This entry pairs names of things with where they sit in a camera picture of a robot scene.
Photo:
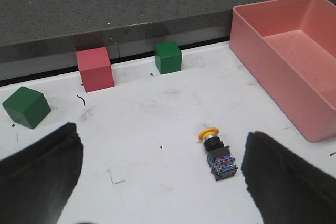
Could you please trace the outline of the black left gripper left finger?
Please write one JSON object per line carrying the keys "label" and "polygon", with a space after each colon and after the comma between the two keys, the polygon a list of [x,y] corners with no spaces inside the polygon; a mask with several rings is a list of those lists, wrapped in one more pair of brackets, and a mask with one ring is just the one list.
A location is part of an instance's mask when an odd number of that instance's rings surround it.
{"label": "black left gripper left finger", "polygon": [[1,223],[57,223],[82,164],[74,123],[1,160]]}

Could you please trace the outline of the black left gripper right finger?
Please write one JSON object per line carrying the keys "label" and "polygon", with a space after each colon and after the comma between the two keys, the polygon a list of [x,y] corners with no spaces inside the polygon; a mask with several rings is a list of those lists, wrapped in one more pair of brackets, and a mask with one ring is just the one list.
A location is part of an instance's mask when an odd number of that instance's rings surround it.
{"label": "black left gripper right finger", "polygon": [[264,223],[335,223],[335,178],[267,134],[248,133],[241,169]]}

